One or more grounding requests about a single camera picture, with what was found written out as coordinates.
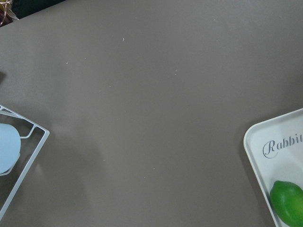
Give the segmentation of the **cream plastic tray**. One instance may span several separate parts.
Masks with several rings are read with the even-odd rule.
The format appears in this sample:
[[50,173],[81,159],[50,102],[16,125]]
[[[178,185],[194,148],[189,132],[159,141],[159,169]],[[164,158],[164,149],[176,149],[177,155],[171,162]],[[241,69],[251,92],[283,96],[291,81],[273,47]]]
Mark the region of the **cream plastic tray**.
[[302,109],[251,126],[243,146],[275,226],[286,226],[273,210],[269,193],[275,181],[303,186]]

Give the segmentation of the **blue plastic cup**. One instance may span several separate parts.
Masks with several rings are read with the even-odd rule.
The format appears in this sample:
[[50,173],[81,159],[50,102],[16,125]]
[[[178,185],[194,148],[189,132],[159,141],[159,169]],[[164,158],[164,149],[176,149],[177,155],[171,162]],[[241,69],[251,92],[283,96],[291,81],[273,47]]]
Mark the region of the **blue plastic cup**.
[[0,124],[0,175],[7,175],[20,156],[21,138],[15,127]]

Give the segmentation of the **green lime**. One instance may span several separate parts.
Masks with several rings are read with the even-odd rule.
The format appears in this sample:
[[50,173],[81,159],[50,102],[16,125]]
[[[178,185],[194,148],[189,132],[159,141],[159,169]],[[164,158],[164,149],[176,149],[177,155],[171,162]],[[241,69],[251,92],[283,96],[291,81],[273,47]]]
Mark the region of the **green lime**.
[[275,181],[269,194],[272,207],[289,227],[303,226],[303,190],[292,182]]

